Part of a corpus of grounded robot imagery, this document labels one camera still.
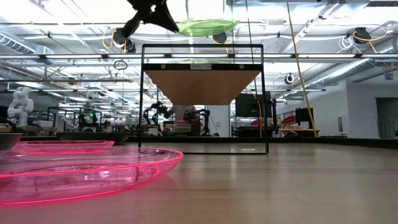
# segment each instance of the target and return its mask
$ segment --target white robot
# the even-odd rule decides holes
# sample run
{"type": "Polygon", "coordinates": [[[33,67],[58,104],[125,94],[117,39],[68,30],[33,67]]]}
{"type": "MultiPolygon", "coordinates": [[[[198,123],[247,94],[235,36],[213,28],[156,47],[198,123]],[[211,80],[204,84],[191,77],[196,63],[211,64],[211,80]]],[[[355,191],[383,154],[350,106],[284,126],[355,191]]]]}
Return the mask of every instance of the white robot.
{"type": "Polygon", "coordinates": [[[18,117],[17,126],[25,126],[27,123],[27,113],[33,111],[33,100],[28,98],[30,93],[30,88],[19,87],[17,91],[14,92],[12,103],[9,105],[7,113],[9,118],[18,117]]]}

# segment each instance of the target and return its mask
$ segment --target wooden panel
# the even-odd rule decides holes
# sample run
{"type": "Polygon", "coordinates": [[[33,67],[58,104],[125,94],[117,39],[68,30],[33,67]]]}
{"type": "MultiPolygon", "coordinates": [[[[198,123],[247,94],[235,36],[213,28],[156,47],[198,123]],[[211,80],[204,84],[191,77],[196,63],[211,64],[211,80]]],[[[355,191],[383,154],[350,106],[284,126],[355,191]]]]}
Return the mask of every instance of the wooden panel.
{"type": "Polygon", "coordinates": [[[175,105],[228,105],[260,71],[148,70],[146,73],[175,105]]]}

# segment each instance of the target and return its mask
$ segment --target transparent pink plate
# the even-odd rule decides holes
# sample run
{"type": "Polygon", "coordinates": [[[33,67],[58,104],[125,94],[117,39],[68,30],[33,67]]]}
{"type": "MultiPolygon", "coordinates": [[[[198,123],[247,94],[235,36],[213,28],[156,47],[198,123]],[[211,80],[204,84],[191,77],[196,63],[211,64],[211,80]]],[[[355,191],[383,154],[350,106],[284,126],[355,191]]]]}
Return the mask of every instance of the transparent pink plate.
{"type": "Polygon", "coordinates": [[[116,148],[123,156],[8,160],[0,167],[0,205],[52,202],[137,187],[171,171],[183,157],[170,149],[116,148]]]}
{"type": "Polygon", "coordinates": [[[19,142],[13,151],[19,154],[84,154],[103,151],[114,141],[29,141],[19,142]]]}

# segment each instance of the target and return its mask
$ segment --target ceiling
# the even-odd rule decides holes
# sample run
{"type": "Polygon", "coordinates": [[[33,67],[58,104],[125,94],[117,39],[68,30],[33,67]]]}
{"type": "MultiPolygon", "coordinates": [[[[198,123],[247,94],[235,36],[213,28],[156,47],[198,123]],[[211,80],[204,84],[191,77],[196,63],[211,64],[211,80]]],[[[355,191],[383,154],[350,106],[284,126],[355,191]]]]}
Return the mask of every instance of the ceiling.
{"type": "MultiPolygon", "coordinates": [[[[292,45],[292,34],[290,31],[289,16],[285,1],[248,1],[248,9],[244,1],[234,0],[168,0],[167,4],[174,20],[179,23],[187,19],[207,20],[225,19],[227,21],[237,20],[239,23],[232,30],[226,32],[228,42],[235,44],[262,44],[265,53],[282,54],[294,53],[292,45]]],[[[396,17],[397,7],[366,7],[369,1],[294,1],[290,4],[292,16],[292,28],[296,36],[298,53],[311,54],[344,54],[369,52],[369,44],[351,44],[344,42],[347,33],[352,34],[355,27],[365,27],[372,38],[384,37],[373,42],[379,45],[398,34],[398,21],[396,17]],[[331,2],[347,2],[348,4],[330,4],[331,2]]],[[[115,28],[123,25],[133,17],[135,10],[126,0],[12,0],[2,1],[2,14],[0,15],[0,32],[14,35],[16,39],[26,44],[42,45],[54,51],[55,54],[122,54],[123,47],[118,48],[111,45],[111,35],[115,28]]],[[[142,44],[215,44],[211,37],[185,37],[171,33],[161,27],[151,24],[141,24],[131,37],[134,41],[137,53],[141,52],[142,44]]],[[[236,54],[250,54],[250,49],[228,49],[236,54]]],[[[227,49],[193,49],[193,48],[150,48],[149,53],[184,53],[184,54],[226,54],[227,49]]],[[[19,54],[5,46],[0,46],[0,54],[19,54]]],[[[171,59],[151,59],[162,63],[175,62],[171,59]]],[[[8,60],[7,63],[28,69],[37,74],[24,75],[18,73],[20,78],[40,78],[51,74],[51,79],[97,79],[107,80],[128,79],[132,82],[91,82],[69,85],[67,83],[46,83],[46,88],[59,89],[138,89],[139,74],[141,71],[141,60],[128,59],[128,68],[117,71],[113,68],[113,60],[108,63],[104,60],[56,60],[51,65],[39,64],[32,60],[19,61],[8,60]],[[74,64],[86,64],[86,66],[74,66],[74,64]]],[[[316,78],[321,72],[338,65],[341,61],[324,60],[320,62],[306,61],[300,63],[304,80],[316,78]]],[[[380,72],[382,67],[372,72],[380,72]]],[[[286,85],[284,77],[291,73],[298,75],[297,64],[291,60],[281,62],[275,60],[264,64],[266,76],[266,88],[290,89],[294,86],[286,85]]],[[[256,78],[257,87],[261,87],[260,76],[256,78]]],[[[156,86],[146,77],[144,88],[156,89],[156,86]]],[[[252,82],[248,89],[254,88],[252,82]]],[[[128,103],[136,103],[138,91],[114,92],[111,102],[121,102],[123,98],[128,103]]],[[[92,92],[58,92],[51,97],[59,101],[71,101],[84,103],[88,96],[98,102],[103,102],[106,96],[98,96],[92,92]],[[64,96],[79,97],[80,100],[72,98],[65,99],[64,96]]],[[[145,94],[146,105],[156,99],[155,92],[145,94]]]]}

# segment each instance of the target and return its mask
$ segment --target translucent plastic dish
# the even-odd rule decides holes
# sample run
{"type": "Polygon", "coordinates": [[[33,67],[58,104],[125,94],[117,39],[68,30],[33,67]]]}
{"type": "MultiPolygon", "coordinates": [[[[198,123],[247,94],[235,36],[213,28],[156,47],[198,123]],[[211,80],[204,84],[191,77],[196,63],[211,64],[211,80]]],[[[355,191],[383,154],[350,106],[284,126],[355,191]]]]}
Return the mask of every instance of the translucent plastic dish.
{"type": "Polygon", "coordinates": [[[171,171],[183,157],[170,149],[127,150],[107,159],[7,161],[0,170],[0,205],[51,202],[141,186],[171,171]]]}
{"type": "Polygon", "coordinates": [[[19,154],[83,154],[100,152],[113,144],[114,141],[29,141],[19,142],[13,150],[19,154]]]}

